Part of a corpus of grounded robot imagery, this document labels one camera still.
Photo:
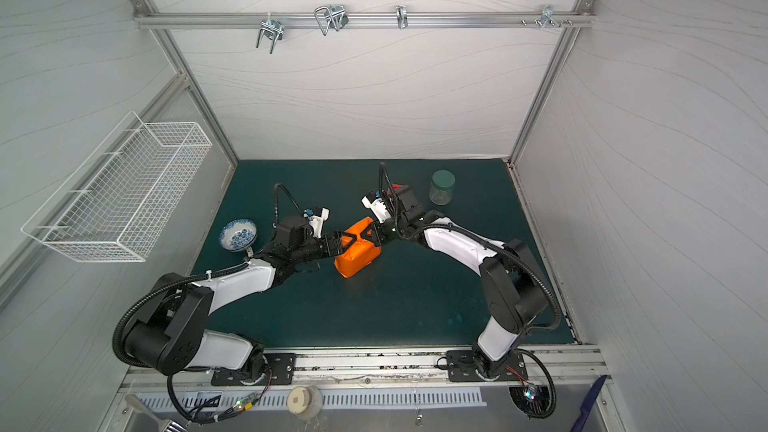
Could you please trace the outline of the metal U-bolt clamp middle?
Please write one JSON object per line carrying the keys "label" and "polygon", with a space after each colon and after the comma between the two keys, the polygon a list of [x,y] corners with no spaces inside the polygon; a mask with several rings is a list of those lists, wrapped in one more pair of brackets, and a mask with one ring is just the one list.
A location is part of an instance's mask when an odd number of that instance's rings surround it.
{"label": "metal U-bolt clamp middle", "polygon": [[314,10],[313,15],[323,36],[327,36],[331,30],[339,32],[349,23],[349,17],[343,5],[322,5]]}

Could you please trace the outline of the metal spatula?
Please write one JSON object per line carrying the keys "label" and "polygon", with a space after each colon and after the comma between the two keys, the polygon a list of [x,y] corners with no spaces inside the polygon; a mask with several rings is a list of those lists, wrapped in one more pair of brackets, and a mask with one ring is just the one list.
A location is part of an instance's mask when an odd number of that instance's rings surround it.
{"label": "metal spatula", "polygon": [[133,394],[127,394],[124,397],[124,400],[127,405],[131,406],[136,411],[146,415],[151,420],[153,420],[157,424],[159,432],[186,432],[186,429],[178,422],[171,419],[162,419],[157,416],[137,396]]}

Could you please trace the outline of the green table mat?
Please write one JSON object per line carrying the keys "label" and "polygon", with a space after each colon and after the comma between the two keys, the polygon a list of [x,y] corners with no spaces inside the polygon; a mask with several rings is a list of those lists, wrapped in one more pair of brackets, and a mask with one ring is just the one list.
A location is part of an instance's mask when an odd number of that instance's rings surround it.
{"label": "green table mat", "polygon": [[[490,160],[387,160],[391,180],[427,203],[432,175],[452,172],[445,214],[484,237],[534,242],[506,164]],[[275,217],[325,207],[326,229],[344,230],[367,215],[362,197],[378,184],[376,160],[243,161],[235,170],[195,264],[196,272],[237,264],[219,244],[221,228],[246,218],[260,242]],[[284,284],[231,303],[209,320],[267,347],[465,346],[489,318],[479,277],[445,254],[397,241],[351,278],[330,260],[302,267]]]}

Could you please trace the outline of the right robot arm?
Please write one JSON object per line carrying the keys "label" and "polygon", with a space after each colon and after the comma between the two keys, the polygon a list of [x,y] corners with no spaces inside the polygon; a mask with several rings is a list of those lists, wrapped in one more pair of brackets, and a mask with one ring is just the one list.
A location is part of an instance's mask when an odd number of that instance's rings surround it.
{"label": "right robot arm", "polygon": [[478,373],[495,376],[530,332],[560,326],[563,312],[558,299],[522,241],[492,240],[439,211],[427,211],[409,186],[382,186],[361,202],[375,217],[374,237],[380,243],[397,239],[416,243],[479,277],[489,320],[473,345]]}

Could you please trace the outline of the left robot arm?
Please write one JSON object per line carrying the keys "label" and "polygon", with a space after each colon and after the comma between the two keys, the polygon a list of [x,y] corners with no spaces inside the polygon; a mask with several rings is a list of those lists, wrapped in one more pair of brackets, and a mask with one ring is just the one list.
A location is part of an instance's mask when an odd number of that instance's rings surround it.
{"label": "left robot arm", "polygon": [[186,369],[226,369],[260,374],[252,339],[210,330],[210,315],[246,296],[281,285],[298,266],[345,253],[350,232],[318,235],[307,217],[289,216],[269,242],[241,264],[182,277],[168,273],[119,319],[112,335],[121,362],[165,376]]}

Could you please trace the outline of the glass jar green lid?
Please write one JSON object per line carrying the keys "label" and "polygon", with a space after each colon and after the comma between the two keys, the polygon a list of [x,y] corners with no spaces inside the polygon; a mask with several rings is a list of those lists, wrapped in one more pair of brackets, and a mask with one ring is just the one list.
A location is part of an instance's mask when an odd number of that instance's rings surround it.
{"label": "glass jar green lid", "polygon": [[453,196],[456,183],[455,175],[448,170],[438,170],[432,174],[429,198],[438,206],[447,205]]}

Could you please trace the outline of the metal U-bolt clamp left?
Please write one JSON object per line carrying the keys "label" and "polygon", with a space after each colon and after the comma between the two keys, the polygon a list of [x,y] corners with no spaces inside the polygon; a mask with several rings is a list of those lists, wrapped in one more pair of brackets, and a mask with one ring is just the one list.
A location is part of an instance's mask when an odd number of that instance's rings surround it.
{"label": "metal U-bolt clamp left", "polygon": [[284,27],[282,23],[268,17],[260,24],[255,46],[259,48],[262,44],[269,43],[269,53],[273,54],[276,44],[283,39],[283,35]]}

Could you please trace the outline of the metal u-bolt clamp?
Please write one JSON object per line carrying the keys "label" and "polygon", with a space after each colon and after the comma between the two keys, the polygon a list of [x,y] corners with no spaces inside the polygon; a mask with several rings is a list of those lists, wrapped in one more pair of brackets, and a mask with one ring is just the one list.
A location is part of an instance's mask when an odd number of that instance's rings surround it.
{"label": "metal u-bolt clamp", "polygon": [[269,43],[269,53],[273,54],[276,44],[283,39],[283,35],[284,27],[282,23],[268,17],[260,24],[255,46],[259,48],[262,44]]}
{"label": "metal u-bolt clamp", "polygon": [[349,17],[343,5],[322,5],[314,10],[313,15],[323,36],[327,36],[331,30],[339,32],[349,23]]}

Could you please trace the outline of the metal bracket clamp right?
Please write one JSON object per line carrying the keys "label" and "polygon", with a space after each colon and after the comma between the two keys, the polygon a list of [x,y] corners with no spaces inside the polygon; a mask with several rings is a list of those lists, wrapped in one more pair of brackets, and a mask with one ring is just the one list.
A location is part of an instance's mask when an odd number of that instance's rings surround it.
{"label": "metal bracket clamp right", "polygon": [[535,27],[540,30],[543,29],[561,29],[570,28],[573,26],[573,21],[568,18],[558,18],[555,16],[555,11],[551,5],[545,5],[537,18],[528,20],[521,19],[520,24],[523,27]]}

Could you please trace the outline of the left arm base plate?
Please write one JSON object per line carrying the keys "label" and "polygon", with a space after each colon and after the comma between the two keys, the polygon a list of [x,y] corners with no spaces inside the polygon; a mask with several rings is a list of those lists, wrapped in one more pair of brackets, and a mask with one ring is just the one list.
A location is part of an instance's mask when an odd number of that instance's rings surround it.
{"label": "left arm base plate", "polygon": [[290,385],[296,366],[295,353],[257,352],[238,370],[216,369],[211,384],[213,386],[263,386]]}

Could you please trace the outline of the small metal hook clamp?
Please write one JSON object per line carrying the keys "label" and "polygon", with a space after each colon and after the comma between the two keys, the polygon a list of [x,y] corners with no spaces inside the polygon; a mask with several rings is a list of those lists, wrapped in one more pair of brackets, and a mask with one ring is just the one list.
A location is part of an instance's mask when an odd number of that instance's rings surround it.
{"label": "small metal hook clamp", "polygon": [[405,30],[408,27],[408,14],[404,5],[396,6],[396,21],[399,30]]}

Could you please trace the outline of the round white puck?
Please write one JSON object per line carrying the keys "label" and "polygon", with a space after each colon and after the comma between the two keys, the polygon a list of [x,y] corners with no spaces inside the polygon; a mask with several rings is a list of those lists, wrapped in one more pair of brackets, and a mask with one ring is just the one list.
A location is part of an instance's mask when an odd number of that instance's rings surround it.
{"label": "round white puck", "polygon": [[315,386],[298,386],[287,397],[288,411],[303,421],[309,421],[319,415],[323,408],[323,394]]}

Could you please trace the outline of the aluminium crossbar rail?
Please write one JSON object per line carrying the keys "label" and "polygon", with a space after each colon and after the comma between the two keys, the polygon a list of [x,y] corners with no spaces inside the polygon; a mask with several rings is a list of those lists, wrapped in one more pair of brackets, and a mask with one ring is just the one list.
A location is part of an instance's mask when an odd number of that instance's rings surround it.
{"label": "aluminium crossbar rail", "polygon": [[[406,29],[491,29],[527,28],[521,19],[534,19],[533,12],[415,12],[410,9]],[[352,29],[398,29],[396,11],[347,12]],[[555,11],[558,18],[573,21],[570,28],[590,27],[597,21],[594,14],[574,14]],[[282,23],[286,30],[317,30],[318,24],[312,12],[302,13],[156,13],[136,16],[134,21],[145,30],[210,30],[210,29],[258,29],[263,20],[271,17]]]}

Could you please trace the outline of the blue handled tool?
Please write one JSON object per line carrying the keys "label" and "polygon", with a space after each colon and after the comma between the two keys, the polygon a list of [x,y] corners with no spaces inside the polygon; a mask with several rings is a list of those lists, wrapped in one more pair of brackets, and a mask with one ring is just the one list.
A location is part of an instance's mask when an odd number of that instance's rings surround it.
{"label": "blue handled tool", "polygon": [[583,432],[584,428],[586,426],[586,423],[591,415],[591,412],[598,400],[598,397],[602,391],[602,388],[607,380],[607,375],[601,375],[598,377],[594,383],[591,385],[589,391],[585,395],[580,409],[579,409],[579,416],[573,423],[570,432]]}

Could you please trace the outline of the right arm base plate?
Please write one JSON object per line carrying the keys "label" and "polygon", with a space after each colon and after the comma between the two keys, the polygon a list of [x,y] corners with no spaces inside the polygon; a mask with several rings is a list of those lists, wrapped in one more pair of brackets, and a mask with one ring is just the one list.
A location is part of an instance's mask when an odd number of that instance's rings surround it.
{"label": "right arm base plate", "polygon": [[507,353],[500,360],[487,358],[480,350],[449,350],[436,366],[447,372],[452,383],[526,382],[528,374],[521,354]]}

